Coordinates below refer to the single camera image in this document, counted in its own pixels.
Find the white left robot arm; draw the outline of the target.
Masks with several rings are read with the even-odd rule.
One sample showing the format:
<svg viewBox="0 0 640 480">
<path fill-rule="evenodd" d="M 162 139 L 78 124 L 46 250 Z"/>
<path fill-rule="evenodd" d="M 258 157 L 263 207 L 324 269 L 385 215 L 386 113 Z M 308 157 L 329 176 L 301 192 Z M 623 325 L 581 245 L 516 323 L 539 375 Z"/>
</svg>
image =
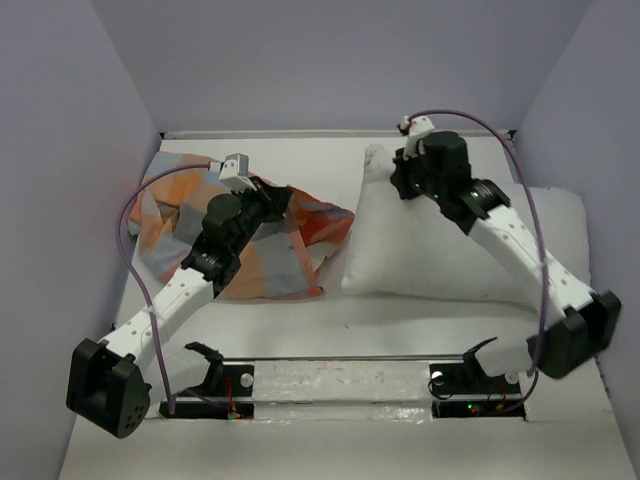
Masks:
<svg viewBox="0 0 640 480">
<path fill-rule="evenodd" d="M 118 439 L 131 435 L 150 407 L 192 387 L 201 395 L 221 383 L 221 355 L 191 342 L 163 358 L 163 345 L 218 297 L 241 267 L 240 255 L 264 223 L 285 218 L 292 191 L 250 178 L 244 190 L 212 198 L 202 231 L 164 288 L 128 322 L 74 349 L 66 406 Z"/>
</svg>

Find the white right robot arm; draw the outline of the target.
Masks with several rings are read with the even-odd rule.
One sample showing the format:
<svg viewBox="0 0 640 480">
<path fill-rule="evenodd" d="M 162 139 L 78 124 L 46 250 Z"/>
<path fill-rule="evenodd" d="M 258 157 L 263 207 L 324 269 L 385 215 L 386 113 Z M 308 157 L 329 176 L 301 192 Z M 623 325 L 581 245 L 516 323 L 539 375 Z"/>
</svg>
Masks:
<svg viewBox="0 0 640 480">
<path fill-rule="evenodd" d="M 541 230 L 529 230 L 509 197 L 471 173 L 466 141 L 438 131 L 426 117 L 400 126 L 406 143 L 393 159 L 391 182 L 403 200 L 424 196 L 512 277 L 539 314 L 529 338 L 490 338 L 463 355 L 462 384 L 482 392 L 499 376 L 539 370 L 562 379 L 606 350 L 621 313 L 611 291 L 597 293 L 544 247 Z"/>
</svg>

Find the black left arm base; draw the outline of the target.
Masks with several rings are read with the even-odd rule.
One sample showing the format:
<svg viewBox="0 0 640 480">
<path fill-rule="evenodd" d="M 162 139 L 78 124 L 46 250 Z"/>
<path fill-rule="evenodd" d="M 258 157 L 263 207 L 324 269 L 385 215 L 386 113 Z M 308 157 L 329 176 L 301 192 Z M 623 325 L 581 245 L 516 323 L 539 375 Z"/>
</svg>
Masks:
<svg viewBox="0 0 640 480">
<path fill-rule="evenodd" d="M 158 407 L 159 416 L 169 419 L 252 419 L 255 365 L 228 362 L 219 351 L 200 342 L 186 344 L 183 353 L 186 352 L 205 360 L 208 369 L 199 385 L 177 394 L 173 414 L 163 400 Z"/>
</svg>

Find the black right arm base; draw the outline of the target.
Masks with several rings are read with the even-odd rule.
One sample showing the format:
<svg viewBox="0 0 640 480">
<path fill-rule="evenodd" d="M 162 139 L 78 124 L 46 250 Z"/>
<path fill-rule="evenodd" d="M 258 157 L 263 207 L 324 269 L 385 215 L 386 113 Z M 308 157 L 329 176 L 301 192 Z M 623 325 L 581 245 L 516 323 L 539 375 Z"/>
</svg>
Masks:
<svg viewBox="0 0 640 480">
<path fill-rule="evenodd" d="M 522 389 L 505 375 L 487 376 L 475 354 L 496 337 L 482 341 L 456 362 L 429 365 L 428 391 L 434 419 L 526 418 Z"/>
</svg>

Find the colourful checked pillowcase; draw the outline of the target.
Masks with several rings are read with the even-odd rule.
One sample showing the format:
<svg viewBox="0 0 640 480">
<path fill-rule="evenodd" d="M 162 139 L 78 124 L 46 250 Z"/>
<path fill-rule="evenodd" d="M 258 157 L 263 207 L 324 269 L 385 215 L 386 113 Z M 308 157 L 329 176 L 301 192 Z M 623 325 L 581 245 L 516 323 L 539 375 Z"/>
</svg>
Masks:
<svg viewBox="0 0 640 480">
<path fill-rule="evenodd" d="M 293 188 L 279 215 L 267 201 L 278 186 L 261 177 L 258 188 L 231 191 L 211 158 L 158 152 L 128 219 L 138 255 L 166 284 L 180 267 L 221 259 L 235 275 L 222 292 L 227 300 L 298 299 L 322 294 L 323 263 L 345 243 L 352 211 Z"/>
</svg>

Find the white pillow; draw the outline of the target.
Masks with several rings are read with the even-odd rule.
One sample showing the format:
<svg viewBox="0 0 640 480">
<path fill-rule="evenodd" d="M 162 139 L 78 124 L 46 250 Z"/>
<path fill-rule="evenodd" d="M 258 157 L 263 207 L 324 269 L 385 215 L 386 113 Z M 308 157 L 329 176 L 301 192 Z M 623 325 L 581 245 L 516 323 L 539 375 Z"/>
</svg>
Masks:
<svg viewBox="0 0 640 480">
<path fill-rule="evenodd" d="M 445 219 L 433 201 L 425 197 L 400 200 L 390 182 L 392 171 L 388 150 L 380 145 L 366 149 L 360 197 L 345 252 L 344 293 L 529 303 L 512 276 Z M 501 188 L 527 227 L 533 221 L 526 197 L 533 197 L 546 248 L 573 275 L 590 282 L 582 199 L 559 188 L 517 184 Z"/>
</svg>

